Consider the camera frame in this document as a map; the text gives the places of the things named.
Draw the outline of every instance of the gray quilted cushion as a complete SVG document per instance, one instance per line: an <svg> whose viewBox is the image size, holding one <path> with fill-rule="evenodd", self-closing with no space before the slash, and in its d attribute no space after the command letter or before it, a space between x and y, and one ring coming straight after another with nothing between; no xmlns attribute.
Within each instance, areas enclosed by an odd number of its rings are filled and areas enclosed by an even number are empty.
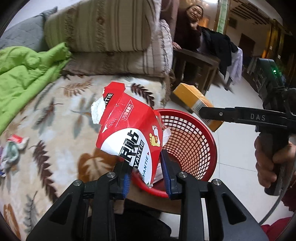
<svg viewBox="0 0 296 241"><path fill-rule="evenodd" d="M57 11L57 7L26 19L6 30L0 38L0 49L25 46L36 52L49 50L43 32L46 19Z"/></svg>

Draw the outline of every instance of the human hand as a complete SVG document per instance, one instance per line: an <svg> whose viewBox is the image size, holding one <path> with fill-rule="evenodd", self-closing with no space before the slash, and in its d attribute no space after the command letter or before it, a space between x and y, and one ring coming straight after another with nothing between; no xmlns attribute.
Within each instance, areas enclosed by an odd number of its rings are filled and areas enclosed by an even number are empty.
<svg viewBox="0 0 296 241"><path fill-rule="evenodd" d="M174 48L174 49L182 49L182 48L180 47L180 45L177 44L176 42L173 42L173 48Z"/></svg>
<svg viewBox="0 0 296 241"><path fill-rule="evenodd" d="M190 27L192 30L197 30L197 26L198 26L198 21L194 23L190 23Z"/></svg>
<svg viewBox="0 0 296 241"><path fill-rule="evenodd" d="M286 147L274 154L272 160L270 160L263 152L259 137L257 137L257 139L255 140L254 146L256 149L255 157L257 159L256 169L258 171L258 181L263 187L269 188L271 184L277 179L276 174L273 172L274 164L287 163L288 170L291 170L293 168L296 146L293 145L291 142L289 142Z"/></svg>

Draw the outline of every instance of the basket mesh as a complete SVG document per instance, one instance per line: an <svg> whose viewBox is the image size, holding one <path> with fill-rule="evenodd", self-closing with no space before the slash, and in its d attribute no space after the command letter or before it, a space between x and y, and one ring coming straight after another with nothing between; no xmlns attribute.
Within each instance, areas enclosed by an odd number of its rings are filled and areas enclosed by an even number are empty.
<svg viewBox="0 0 296 241"><path fill-rule="evenodd" d="M176 116L161 116L172 135L163 147L179 162L182 171L202 179L210 164L210 147L203 133L191 122Z"/></svg>

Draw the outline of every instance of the striped cushion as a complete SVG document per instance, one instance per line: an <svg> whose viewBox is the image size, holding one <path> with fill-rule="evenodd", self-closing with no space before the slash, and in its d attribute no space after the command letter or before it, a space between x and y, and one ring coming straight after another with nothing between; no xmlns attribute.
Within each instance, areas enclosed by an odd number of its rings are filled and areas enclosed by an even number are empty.
<svg viewBox="0 0 296 241"><path fill-rule="evenodd" d="M157 32L145 51L73 53L64 70L82 75L132 73L165 77L172 67L172 38L166 21L160 20L156 26Z"/></svg>
<svg viewBox="0 0 296 241"><path fill-rule="evenodd" d="M53 14L44 26L50 48L73 52L145 50L159 21L161 0L85 0Z"/></svg>

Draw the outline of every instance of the footprint logo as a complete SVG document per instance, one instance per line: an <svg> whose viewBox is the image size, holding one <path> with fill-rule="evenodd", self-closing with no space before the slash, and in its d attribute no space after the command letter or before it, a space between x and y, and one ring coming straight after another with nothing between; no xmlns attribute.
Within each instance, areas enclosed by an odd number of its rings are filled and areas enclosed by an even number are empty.
<svg viewBox="0 0 296 241"><path fill-rule="evenodd" d="M151 133L149 134L150 143L151 143L152 146L160 147L160 140L159 140L159 137L158 137L158 129L157 129L156 126L152 126L152 130L153 130L154 135L152 135Z"/></svg>

